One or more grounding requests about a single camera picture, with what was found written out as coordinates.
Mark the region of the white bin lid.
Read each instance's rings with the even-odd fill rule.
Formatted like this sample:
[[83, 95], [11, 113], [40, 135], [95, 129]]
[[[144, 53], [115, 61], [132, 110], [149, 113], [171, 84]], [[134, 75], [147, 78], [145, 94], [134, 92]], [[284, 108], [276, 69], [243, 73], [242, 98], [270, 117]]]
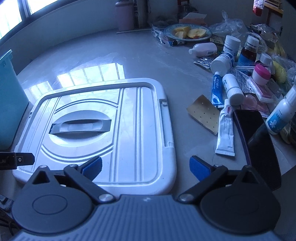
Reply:
[[42, 165], [62, 170], [102, 158], [94, 183], [114, 196], [159, 195], [177, 173], [170, 111], [163, 86], [151, 78], [55, 90], [34, 105], [16, 145], [35, 163], [13, 170], [21, 183]]

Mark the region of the teal plastic storage bin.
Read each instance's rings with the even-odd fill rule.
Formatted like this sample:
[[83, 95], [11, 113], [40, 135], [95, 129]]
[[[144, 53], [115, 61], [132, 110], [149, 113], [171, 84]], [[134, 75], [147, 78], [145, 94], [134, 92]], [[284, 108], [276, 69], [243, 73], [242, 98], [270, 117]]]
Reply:
[[14, 71], [9, 50], [1, 56], [1, 150], [9, 149], [29, 104]]

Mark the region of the black smartphone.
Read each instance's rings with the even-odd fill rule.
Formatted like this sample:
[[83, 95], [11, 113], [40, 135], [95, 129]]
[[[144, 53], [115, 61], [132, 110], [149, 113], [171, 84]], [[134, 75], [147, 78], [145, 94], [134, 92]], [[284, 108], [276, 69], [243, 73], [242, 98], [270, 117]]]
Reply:
[[281, 172], [275, 148], [261, 114], [257, 110], [233, 112], [247, 164], [252, 166], [272, 190], [281, 187]]

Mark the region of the tan medical plaster sheet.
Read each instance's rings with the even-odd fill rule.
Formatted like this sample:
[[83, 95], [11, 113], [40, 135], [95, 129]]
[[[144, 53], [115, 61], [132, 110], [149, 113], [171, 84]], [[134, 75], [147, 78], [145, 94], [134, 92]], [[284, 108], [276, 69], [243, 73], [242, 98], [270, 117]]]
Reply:
[[212, 134], [218, 134], [220, 111], [204, 95], [200, 95], [190, 106], [188, 114]]

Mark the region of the blue white ointment tube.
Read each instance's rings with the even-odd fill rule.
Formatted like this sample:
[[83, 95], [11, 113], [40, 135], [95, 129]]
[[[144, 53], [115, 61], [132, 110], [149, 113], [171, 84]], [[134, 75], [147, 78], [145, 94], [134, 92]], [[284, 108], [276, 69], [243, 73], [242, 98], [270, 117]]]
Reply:
[[211, 103], [216, 108], [224, 107], [223, 83], [222, 77], [220, 76], [219, 72], [215, 72], [215, 74], [213, 75]]

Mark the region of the white tube bottle lying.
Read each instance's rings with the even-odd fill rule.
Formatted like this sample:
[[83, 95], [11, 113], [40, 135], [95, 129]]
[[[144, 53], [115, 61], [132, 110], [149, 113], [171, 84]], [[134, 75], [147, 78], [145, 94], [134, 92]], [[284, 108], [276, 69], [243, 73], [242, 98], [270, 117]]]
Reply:
[[233, 106], [239, 106], [244, 101], [244, 94], [239, 87], [238, 82], [233, 74], [226, 74], [222, 78], [222, 83], [226, 91], [227, 99]]

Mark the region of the white spray bottle blue print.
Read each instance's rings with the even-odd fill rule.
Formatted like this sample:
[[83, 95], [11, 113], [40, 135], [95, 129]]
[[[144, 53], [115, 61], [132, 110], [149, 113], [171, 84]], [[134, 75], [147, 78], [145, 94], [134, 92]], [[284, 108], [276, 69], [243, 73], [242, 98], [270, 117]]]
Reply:
[[296, 92], [294, 84], [265, 122], [268, 131], [272, 135], [277, 135], [293, 118], [295, 114], [295, 101]]

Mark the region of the pink lidded cream jar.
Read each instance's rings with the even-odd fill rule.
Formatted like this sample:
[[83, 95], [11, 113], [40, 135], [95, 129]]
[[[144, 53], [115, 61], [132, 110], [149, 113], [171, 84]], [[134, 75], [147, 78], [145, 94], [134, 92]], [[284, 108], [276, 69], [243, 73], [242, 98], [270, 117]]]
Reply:
[[252, 73], [253, 81], [260, 85], [266, 85], [271, 78], [271, 73], [262, 65], [256, 64]]

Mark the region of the white medicine bottle lying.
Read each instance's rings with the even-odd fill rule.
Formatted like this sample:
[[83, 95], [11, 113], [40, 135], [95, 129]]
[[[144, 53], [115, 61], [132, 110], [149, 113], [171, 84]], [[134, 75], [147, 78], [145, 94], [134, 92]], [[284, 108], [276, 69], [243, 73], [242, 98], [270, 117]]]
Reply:
[[233, 64], [234, 64], [233, 55], [228, 52], [224, 52], [211, 62], [210, 69], [213, 74], [218, 72], [220, 76], [224, 76], [232, 68]]

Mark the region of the brown syrup bottle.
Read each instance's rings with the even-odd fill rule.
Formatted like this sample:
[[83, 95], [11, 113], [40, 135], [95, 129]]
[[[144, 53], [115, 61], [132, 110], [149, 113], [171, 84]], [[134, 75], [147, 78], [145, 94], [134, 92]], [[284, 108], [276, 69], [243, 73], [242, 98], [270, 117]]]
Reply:
[[256, 61], [259, 39], [249, 35], [238, 58], [238, 65], [253, 65]]

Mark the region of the small white lotion bottle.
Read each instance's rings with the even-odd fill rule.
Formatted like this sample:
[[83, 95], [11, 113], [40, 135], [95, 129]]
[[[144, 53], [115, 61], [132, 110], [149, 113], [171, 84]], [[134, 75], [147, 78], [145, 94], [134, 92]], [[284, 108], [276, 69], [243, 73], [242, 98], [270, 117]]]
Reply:
[[194, 45], [188, 52], [195, 57], [211, 56], [217, 53], [217, 46], [212, 42], [200, 43]]

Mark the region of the white upright medicine bottle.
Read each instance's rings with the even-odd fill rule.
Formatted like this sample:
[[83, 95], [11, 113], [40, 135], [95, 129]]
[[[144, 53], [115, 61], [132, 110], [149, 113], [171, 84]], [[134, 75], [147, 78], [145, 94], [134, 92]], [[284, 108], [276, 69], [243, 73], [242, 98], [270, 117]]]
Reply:
[[240, 44], [241, 41], [238, 38], [227, 35], [224, 41], [223, 51], [230, 53], [234, 58], [236, 58]]

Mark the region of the plate of apple slices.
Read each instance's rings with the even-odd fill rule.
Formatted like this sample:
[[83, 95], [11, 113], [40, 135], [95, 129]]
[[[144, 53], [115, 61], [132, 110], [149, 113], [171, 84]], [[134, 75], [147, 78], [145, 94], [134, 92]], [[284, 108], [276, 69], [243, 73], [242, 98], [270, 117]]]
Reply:
[[203, 26], [195, 24], [174, 24], [164, 29], [164, 34], [173, 40], [198, 42], [208, 40], [212, 32]]

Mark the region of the pink water bottle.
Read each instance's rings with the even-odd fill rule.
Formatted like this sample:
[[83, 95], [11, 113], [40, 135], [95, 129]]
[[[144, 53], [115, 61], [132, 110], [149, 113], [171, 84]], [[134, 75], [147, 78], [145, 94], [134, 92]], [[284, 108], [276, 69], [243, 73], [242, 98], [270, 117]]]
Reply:
[[134, 30], [133, 1], [118, 1], [115, 10], [119, 32]]

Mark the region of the steel thermos bottle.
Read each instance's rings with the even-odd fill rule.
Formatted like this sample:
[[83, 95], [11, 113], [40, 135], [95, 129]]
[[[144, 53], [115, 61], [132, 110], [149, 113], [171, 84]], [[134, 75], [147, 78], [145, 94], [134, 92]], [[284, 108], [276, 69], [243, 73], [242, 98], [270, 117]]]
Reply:
[[139, 28], [146, 28], [148, 25], [148, 1], [136, 0], [134, 1], [134, 12], [137, 26]]

